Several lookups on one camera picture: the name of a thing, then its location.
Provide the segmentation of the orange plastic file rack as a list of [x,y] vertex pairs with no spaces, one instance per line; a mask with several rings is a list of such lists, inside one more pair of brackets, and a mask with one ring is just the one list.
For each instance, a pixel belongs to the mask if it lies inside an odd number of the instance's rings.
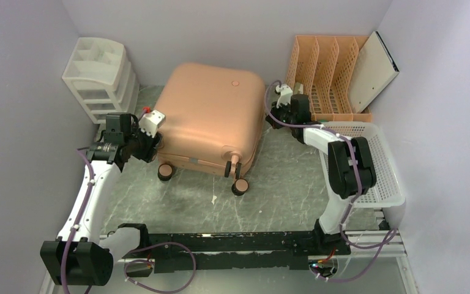
[[371,129],[369,108],[356,111],[349,100],[349,86],[360,49],[367,36],[296,35],[285,83],[303,86],[311,120],[350,137]]

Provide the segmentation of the white plastic drawer organizer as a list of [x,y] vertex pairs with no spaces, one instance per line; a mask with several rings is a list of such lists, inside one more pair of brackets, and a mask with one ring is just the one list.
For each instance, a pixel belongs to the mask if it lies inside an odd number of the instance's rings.
[[140,83],[125,46],[99,37],[80,37],[62,80],[94,124],[108,113],[134,113]]

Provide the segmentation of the pink hard-shell suitcase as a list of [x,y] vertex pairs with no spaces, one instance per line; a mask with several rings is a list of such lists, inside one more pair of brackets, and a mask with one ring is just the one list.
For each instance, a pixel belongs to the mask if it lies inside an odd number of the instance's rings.
[[263,129],[265,88],[251,71],[192,62],[177,66],[155,104],[166,116],[159,128],[159,162],[243,177]]

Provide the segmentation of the white plastic mesh basket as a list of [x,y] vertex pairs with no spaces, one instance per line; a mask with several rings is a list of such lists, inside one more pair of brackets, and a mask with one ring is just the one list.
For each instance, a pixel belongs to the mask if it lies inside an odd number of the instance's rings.
[[405,202],[397,167],[381,129],[370,122],[332,121],[330,129],[347,137],[364,137],[370,147],[376,184],[354,203],[356,208],[390,208]]

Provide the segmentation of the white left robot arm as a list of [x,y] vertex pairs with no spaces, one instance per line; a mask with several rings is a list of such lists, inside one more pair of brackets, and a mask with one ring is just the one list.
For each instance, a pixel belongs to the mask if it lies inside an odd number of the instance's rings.
[[44,241],[40,256],[56,285],[103,286],[114,264],[129,252],[144,257],[151,248],[144,224],[122,224],[100,239],[106,203],[124,165],[131,157],[152,162],[162,141],[159,129],[166,116],[143,111],[141,116],[112,112],[106,115],[100,138],[80,148],[84,176],[72,211],[55,240]]

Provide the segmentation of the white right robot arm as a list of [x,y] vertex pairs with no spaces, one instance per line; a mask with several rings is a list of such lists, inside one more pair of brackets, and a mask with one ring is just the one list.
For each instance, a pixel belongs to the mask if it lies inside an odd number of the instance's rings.
[[288,127],[300,143],[327,156],[324,176],[335,193],[318,219],[321,232],[312,237],[313,249],[326,254],[335,247],[335,234],[345,229],[354,202],[376,182],[376,172],[368,141],[347,137],[311,120],[308,96],[280,93],[272,103],[266,121],[274,128]]

